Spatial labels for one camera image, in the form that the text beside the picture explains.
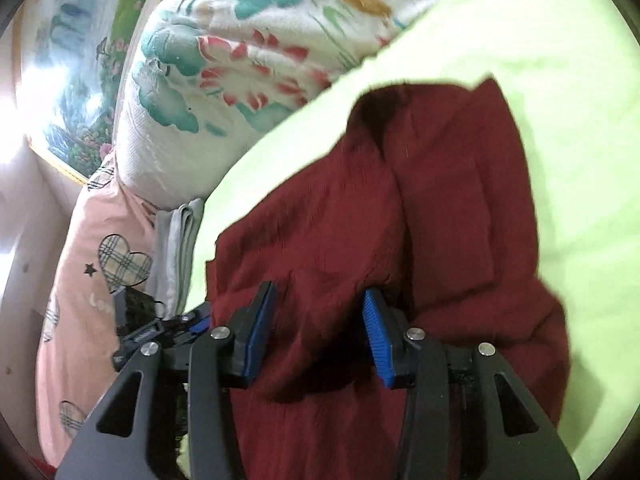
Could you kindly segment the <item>dark red knit sweater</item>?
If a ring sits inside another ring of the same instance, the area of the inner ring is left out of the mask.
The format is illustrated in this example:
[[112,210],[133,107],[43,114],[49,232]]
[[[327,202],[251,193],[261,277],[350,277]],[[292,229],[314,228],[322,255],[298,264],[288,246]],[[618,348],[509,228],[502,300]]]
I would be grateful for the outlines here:
[[222,232],[206,266],[222,324],[272,281],[256,382],[231,395],[252,479],[387,479],[405,396],[375,376],[370,287],[446,344],[494,344],[552,422],[570,371],[564,310],[538,273],[523,145],[498,84],[403,84]]

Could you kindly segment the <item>pink heart pattern pillow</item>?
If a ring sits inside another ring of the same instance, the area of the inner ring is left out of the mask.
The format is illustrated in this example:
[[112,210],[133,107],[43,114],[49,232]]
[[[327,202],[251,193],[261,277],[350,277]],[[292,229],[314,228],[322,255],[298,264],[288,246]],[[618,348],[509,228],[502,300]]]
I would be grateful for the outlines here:
[[36,362],[40,448],[56,467],[114,382],[118,347],[112,293],[150,275],[155,209],[119,179],[107,155],[81,189],[58,259]]

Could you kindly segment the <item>folded grey cloth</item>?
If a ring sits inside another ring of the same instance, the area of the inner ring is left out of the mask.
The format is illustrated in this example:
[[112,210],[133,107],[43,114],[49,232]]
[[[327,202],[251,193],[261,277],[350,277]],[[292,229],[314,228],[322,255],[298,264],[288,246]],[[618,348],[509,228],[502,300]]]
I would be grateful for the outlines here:
[[193,252],[204,214],[204,200],[196,198],[155,216],[155,240],[145,293],[154,299],[156,316],[169,320],[182,315],[189,292]]

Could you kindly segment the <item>floral white quilt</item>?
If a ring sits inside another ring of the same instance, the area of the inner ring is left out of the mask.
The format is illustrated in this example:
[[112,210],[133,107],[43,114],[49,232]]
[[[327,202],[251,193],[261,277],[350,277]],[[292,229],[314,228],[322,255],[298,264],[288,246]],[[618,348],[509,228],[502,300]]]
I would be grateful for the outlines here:
[[120,180],[172,209],[209,195],[263,136],[437,0],[162,0],[114,130]]

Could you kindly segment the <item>framed landscape painting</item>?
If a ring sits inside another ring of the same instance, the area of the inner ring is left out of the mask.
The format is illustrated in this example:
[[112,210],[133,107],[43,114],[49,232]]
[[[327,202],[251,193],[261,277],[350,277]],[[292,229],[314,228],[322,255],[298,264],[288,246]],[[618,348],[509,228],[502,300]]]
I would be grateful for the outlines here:
[[25,0],[14,22],[16,104],[29,146],[84,183],[112,146],[120,80],[160,0]]

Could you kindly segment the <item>light green bed sheet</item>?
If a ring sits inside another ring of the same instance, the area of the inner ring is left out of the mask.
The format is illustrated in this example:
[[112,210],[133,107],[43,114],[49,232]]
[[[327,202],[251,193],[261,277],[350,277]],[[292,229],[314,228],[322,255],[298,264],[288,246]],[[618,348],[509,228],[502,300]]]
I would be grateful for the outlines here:
[[498,82],[520,129],[539,271],[565,307],[560,435],[588,478],[639,405],[639,45],[612,0],[442,0],[268,133],[209,197],[190,306],[218,234],[326,154],[360,94],[395,82]]

